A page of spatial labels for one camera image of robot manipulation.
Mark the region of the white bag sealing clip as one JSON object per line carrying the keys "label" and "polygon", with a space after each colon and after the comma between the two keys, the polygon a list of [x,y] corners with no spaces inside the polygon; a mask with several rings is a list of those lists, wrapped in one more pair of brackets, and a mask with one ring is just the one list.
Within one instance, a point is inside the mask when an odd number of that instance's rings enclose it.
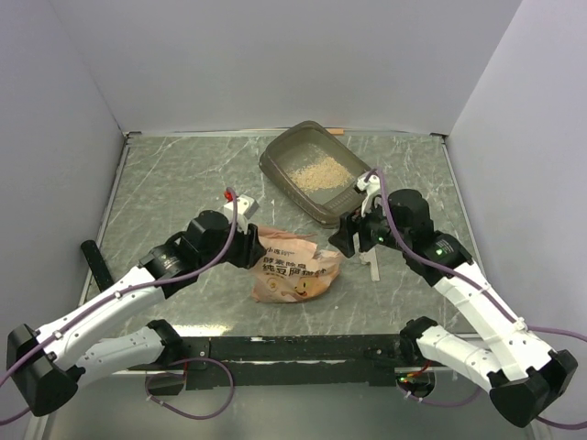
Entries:
{"label": "white bag sealing clip", "polygon": [[378,282],[380,280],[380,272],[376,249],[373,247],[367,252],[360,253],[360,262],[362,265],[366,265],[370,269],[371,280]]}

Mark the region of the orange cat litter bag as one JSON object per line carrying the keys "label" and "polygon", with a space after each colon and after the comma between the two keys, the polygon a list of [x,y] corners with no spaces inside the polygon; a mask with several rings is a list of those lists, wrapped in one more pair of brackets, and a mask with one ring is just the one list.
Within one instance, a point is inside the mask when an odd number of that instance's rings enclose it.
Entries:
{"label": "orange cat litter bag", "polygon": [[309,235],[260,226],[266,254],[250,270],[257,303],[302,303],[324,294],[340,273],[344,256],[320,248]]}

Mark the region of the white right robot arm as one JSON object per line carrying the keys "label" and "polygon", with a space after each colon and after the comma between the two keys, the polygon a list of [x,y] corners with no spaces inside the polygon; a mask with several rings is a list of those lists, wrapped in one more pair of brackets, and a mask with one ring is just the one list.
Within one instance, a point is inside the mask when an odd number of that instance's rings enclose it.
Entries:
{"label": "white right robot arm", "polygon": [[363,202],[340,217],[330,244],[347,258],[377,245],[401,251],[410,270],[454,305],[483,342],[475,346],[421,317],[401,332],[404,361],[430,360],[453,369],[486,391],[510,424],[526,427],[538,419],[570,384],[575,356],[553,348],[515,315],[458,239],[435,229],[420,192],[356,191]]}

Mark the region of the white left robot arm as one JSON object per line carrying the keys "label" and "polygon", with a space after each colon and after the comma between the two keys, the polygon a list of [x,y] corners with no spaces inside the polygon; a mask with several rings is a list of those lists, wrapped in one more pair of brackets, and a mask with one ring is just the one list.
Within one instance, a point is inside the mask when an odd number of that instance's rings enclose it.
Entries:
{"label": "white left robot arm", "polygon": [[91,301],[37,329],[18,326],[7,339],[4,378],[15,383],[27,406],[9,420],[53,413],[81,387],[120,370],[182,365],[183,339],[163,319],[118,338],[106,333],[214,266],[250,269],[265,253],[256,225],[206,210]]}

